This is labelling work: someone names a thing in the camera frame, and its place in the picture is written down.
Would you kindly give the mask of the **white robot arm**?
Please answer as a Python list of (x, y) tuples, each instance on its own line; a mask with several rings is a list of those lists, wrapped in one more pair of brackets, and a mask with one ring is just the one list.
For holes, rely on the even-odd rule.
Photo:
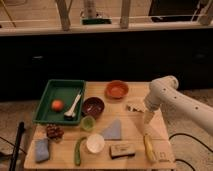
[(149, 93), (144, 99), (146, 108), (154, 112), (162, 103), (172, 105), (213, 136), (213, 107), (180, 93), (178, 86), (179, 82), (175, 76), (152, 80), (149, 83)]

